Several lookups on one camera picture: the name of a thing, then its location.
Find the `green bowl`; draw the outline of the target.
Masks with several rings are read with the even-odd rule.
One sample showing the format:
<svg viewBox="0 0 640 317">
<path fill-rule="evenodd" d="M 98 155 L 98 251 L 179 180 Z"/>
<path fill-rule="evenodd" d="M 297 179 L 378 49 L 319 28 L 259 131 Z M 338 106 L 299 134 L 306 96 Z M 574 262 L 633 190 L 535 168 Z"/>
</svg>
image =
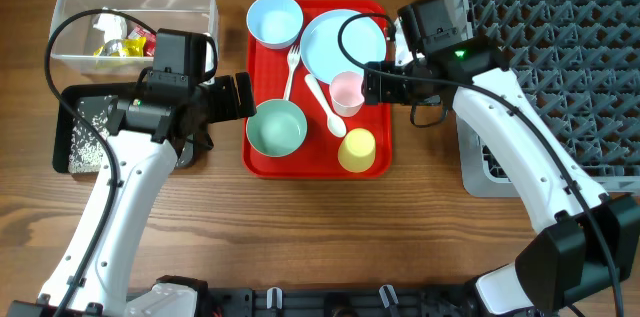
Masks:
<svg viewBox="0 0 640 317">
<path fill-rule="evenodd" d="M 258 153 L 272 158 L 292 154 L 307 136 L 308 123 L 302 110 L 285 99 L 267 100 L 257 106 L 246 122 L 246 137 Z"/>
</svg>

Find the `yellow plastic cup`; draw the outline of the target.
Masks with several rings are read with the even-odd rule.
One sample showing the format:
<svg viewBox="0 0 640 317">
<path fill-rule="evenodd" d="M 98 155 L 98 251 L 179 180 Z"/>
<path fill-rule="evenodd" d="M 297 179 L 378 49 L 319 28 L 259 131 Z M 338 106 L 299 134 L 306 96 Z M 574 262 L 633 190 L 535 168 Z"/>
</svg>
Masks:
<svg viewBox="0 0 640 317">
<path fill-rule="evenodd" d="M 375 157 L 376 139 L 364 128 L 349 131 L 338 150 L 339 164 L 352 173 L 368 170 L 374 164 Z"/>
</svg>

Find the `yellow snack wrapper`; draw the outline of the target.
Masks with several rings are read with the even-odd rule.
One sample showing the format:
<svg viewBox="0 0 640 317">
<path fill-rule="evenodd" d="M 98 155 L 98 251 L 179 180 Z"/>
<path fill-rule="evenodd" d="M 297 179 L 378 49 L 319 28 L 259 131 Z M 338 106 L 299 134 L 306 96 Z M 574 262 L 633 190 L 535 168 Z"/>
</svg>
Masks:
<svg viewBox="0 0 640 317">
<path fill-rule="evenodd" d="M 143 39 L 120 39 L 105 43 L 94 52 L 95 56 L 143 57 Z"/>
</svg>

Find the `red snack wrapper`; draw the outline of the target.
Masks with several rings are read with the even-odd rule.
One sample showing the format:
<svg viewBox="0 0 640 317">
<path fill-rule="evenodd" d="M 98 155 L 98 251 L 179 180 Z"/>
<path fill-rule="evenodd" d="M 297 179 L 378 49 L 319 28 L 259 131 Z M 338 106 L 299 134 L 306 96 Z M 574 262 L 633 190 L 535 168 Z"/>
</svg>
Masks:
<svg viewBox="0 0 640 317">
<path fill-rule="evenodd" d="M 145 57 L 153 57 L 156 49 L 156 35 L 144 29 L 140 26 L 136 26 L 133 30 L 128 34 L 129 39 L 143 39 L 145 41 L 143 46 L 143 55 Z"/>
</svg>

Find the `white tissue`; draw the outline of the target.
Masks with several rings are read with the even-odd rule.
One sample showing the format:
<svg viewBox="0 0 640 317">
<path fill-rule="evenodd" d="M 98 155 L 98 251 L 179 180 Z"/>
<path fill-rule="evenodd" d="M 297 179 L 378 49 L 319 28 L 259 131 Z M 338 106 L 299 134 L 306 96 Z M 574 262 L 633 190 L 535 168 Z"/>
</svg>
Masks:
<svg viewBox="0 0 640 317">
<path fill-rule="evenodd" d="M 93 28 L 103 33 L 104 43 L 125 39 L 128 35 L 127 21 L 119 15 L 100 14 L 94 22 Z"/>
</svg>

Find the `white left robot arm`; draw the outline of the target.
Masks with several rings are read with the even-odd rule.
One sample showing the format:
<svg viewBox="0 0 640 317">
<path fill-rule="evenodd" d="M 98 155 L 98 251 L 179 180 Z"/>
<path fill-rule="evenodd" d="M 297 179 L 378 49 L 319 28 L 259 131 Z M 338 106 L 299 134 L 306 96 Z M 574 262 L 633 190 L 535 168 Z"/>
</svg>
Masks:
<svg viewBox="0 0 640 317">
<path fill-rule="evenodd" d="M 207 69 L 217 48 L 205 34 L 161 29 L 153 64 L 132 94 L 115 100 L 106 156 L 64 257 L 35 302 L 14 301 L 11 316 L 208 316 L 206 282 L 163 276 L 127 298 L 151 208 L 189 136 L 216 122 L 255 114 L 248 73 Z"/>
</svg>

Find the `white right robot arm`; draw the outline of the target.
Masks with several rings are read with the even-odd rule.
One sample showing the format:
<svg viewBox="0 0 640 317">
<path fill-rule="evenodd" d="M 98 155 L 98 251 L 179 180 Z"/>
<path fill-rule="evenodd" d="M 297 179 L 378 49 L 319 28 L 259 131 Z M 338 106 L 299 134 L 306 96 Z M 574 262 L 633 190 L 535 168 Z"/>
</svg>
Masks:
<svg viewBox="0 0 640 317">
<path fill-rule="evenodd" d="M 418 0 L 386 22 L 404 63 L 364 65 L 369 105 L 439 102 L 488 146 L 528 213 L 534 239 L 502 267 L 473 278 L 469 316 L 549 315 L 604 289 L 619 293 L 639 245 L 639 206 L 614 198 L 567 153 L 490 39 L 462 39 L 443 0 Z"/>
</svg>

